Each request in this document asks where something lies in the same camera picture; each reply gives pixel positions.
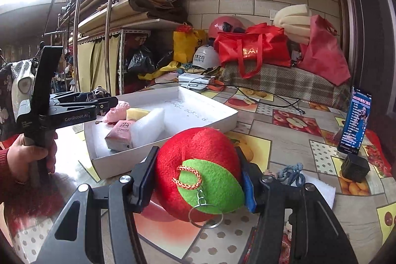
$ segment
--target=black cable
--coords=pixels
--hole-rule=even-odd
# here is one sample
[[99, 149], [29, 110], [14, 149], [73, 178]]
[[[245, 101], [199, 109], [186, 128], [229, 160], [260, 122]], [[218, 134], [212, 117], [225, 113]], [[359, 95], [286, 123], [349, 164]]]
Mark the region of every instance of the black cable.
[[[200, 82], [192, 82], [192, 81], [171, 81], [171, 82], [160, 82], [160, 83], [155, 83], [155, 84], [169, 84], [169, 83], [189, 83], [189, 84], [195, 83], [195, 84], [202, 84], [202, 83], [200, 83]], [[243, 92], [240, 90], [240, 88], [249, 89], [249, 90], [252, 90], [252, 91], [266, 92], [266, 93], [272, 94], [273, 96], [275, 96], [275, 97], [277, 97], [277, 98], [279, 98], [279, 99], [285, 101], [286, 103], [288, 103], [288, 105], [286, 105], [286, 106], [278, 106], [278, 105], [276, 105], [276, 104], [268, 104], [268, 103], [265, 103], [266, 105], [268, 105], [268, 106], [273, 106], [273, 107], [275, 107], [275, 108], [288, 108], [288, 107], [293, 107], [294, 109], [296, 109], [296, 110], [297, 110], [298, 112], [300, 112], [301, 114], [305, 114], [305, 111], [304, 111], [304, 110], [301, 110], [300, 108], [294, 106], [296, 103], [298, 103], [299, 101], [301, 101], [301, 99], [295, 98], [295, 99], [296, 99], [296, 102], [291, 103], [291, 102], [289, 102], [288, 100], [286, 100], [285, 98], [282, 98], [281, 96], [276, 95], [276, 94], [271, 93], [271, 92], [268, 92], [268, 91], [266, 91], [266, 90], [255, 90], [255, 89], [251, 89], [251, 88], [248, 88], [248, 87], [239, 87], [239, 86], [231, 85], [231, 84], [224, 84], [224, 86], [226, 86], [226, 87], [234, 87], [234, 88], [237, 88], [244, 96], [246, 96], [246, 98], [248, 98], [249, 100], [253, 100], [253, 101], [255, 101], [256, 103], [260, 103], [260, 102], [259, 102], [259, 101], [256, 101], [255, 99], [252, 99], [252, 98], [248, 97], [245, 93], [243, 93]]]

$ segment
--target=plaid blanket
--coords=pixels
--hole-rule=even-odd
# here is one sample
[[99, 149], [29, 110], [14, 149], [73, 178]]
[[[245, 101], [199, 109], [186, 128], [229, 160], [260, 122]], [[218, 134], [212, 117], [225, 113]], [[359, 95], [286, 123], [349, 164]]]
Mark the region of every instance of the plaid blanket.
[[[254, 70], [255, 61], [245, 61], [246, 71]], [[237, 62], [226, 63], [220, 80], [227, 85], [268, 91], [276, 95], [298, 98], [343, 111], [348, 110], [350, 88], [336, 87], [324, 78], [298, 68], [263, 64], [260, 73], [242, 79]]]

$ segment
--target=ceiling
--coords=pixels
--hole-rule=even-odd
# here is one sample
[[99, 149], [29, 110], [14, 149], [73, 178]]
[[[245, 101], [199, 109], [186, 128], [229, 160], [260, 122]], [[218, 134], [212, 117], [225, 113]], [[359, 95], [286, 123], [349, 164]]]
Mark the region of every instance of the ceiling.
[[[0, 46], [41, 35], [44, 32], [50, 3], [51, 0], [40, 0], [0, 6]], [[55, 31], [58, 14], [65, 5], [65, 0], [56, 0], [49, 16], [47, 32]]]

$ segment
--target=white helmet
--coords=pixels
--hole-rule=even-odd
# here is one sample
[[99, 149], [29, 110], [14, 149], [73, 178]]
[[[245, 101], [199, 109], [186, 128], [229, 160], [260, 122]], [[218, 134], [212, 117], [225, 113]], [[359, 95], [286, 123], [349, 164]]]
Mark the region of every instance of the white helmet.
[[206, 70], [220, 66], [219, 54], [213, 49], [213, 46], [201, 46], [194, 54], [193, 65]]

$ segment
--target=red sleeve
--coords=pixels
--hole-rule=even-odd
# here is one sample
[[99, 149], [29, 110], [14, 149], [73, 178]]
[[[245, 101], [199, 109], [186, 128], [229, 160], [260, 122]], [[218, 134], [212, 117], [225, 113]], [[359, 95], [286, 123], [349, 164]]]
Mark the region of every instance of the red sleeve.
[[8, 149], [0, 150], [0, 204], [15, 190], [15, 179], [7, 162]]

